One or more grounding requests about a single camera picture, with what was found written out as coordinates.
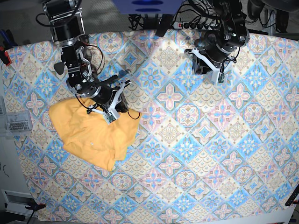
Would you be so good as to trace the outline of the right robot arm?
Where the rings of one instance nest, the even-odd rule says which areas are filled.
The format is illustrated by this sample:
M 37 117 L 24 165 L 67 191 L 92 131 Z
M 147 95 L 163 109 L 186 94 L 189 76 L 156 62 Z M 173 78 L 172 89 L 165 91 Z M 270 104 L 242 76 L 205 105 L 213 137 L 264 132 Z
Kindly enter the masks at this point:
M 120 118 L 121 113 L 129 113 L 123 91 L 131 82 L 111 87 L 118 79 L 117 75 L 103 81 L 98 79 L 97 71 L 93 70 L 88 58 L 87 48 L 90 45 L 82 41 L 85 29 L 80 5 L 79 0 L 45 0 L 42 3 L 43 15 L 49 23 L 39 22 L 39 25 L 50 28 L 52 40 L 62 48 L 61 61 L 54 65 L 56 73 L 62 74 L 67 70 L 66 84 L 70 92 L 76 98 L 83 96 L 94 102 L 86 106 L 79 101 L 87 114 L 101 114 L 111 124 Z

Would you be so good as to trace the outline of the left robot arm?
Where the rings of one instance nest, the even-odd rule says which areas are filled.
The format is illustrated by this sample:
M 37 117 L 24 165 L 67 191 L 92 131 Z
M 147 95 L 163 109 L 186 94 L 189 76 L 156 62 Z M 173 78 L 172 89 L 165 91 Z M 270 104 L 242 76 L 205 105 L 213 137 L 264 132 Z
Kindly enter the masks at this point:
M 186 49 L 185 54 L 192 55 L 195 74 L 211 73 L 214 85 L 225 84 L 229 68 L 237 62 L 241 48 L 250 40 L 242 4 L 239 0 L 209 0 L 208 4 L 216 13 L 213 16 L 200 11 L 194 2 L 189 2 L 201 15 L 217 21 L 219 27 L 205 30 L 202 39 L 197 39 L 195 47 Z

